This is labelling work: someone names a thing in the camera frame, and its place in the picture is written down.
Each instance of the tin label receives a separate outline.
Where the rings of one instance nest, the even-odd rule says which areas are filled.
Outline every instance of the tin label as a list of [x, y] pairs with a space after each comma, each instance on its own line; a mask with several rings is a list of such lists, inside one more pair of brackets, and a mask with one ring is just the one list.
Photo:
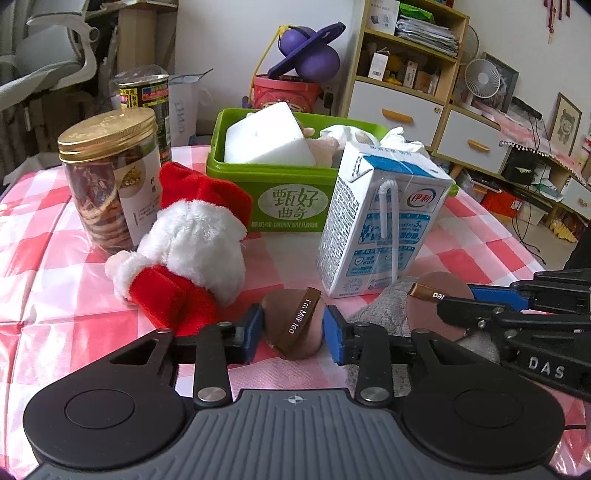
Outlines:
[[168, 80], [122, 88], [121, 108], [146, 107], [156, 113], [160, 163], [172, 160], [170, 141], [170, 108], [168, 106]]

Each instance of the power outlet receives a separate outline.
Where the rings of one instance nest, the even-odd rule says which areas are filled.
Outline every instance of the power outlet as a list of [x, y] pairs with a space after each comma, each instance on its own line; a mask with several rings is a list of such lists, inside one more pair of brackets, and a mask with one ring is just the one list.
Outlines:
[[338, 85], [329, 83], [322, 86], [322, 93], [319, 96], [319, 101], [316, 102], [314, 111], [322, 113], [323, 115], [334, 115], [336, 111], [336, 96], [338, 92]]

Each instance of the chair armrest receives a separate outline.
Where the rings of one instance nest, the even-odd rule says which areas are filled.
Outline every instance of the chair armrest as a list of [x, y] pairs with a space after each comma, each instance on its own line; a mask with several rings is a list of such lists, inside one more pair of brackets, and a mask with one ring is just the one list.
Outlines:
[[76, 32], [82, 43], [84, 53], [84, 65], [76, 73], [72, 73], [52, 87], [52, 90], [76, 85], [90, 80], [96, 74], [96, 58], [92, 51], [91, 43], [98, 39], [98, 29], [91, 27], [84, 21], [80, 12], [50, 13], [35, 15], [27, 20], [27, 25], [61, 25]]

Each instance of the glass jar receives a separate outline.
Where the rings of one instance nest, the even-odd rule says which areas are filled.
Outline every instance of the glass jar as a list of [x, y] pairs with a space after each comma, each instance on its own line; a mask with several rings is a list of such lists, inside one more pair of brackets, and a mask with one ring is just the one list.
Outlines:
[[58, 146], [91, 241], [109, 254], [135, 249], [156, 221], [162, 195], [154, 111], [96, 115], [63, 132]]

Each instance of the floor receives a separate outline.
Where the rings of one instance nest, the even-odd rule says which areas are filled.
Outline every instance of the floor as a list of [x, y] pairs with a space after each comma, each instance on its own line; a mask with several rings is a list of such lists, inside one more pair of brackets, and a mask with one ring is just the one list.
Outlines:
[[[536, 226], [528, 225], [522, 220], [517, 220], [518, 229], [521, 235], [525, 233], [524, 240], [526, 243], [533, 245], [540, 249], [539, 256], [541, 256], [546, 265], [544, 265], [540, 259], [538, 261], [542, 263], [545, 270], [562, 270], [564, 264], [569, 259], [571, 252], [575, 244], [561, 240], [556, 237], [548, 228], [542, 223]], [[508, 226], [509, 231], [514, 237], [519, 238], [513, 226]], [[535, 252], [534, 248], [529, 247], [529, 250]]]

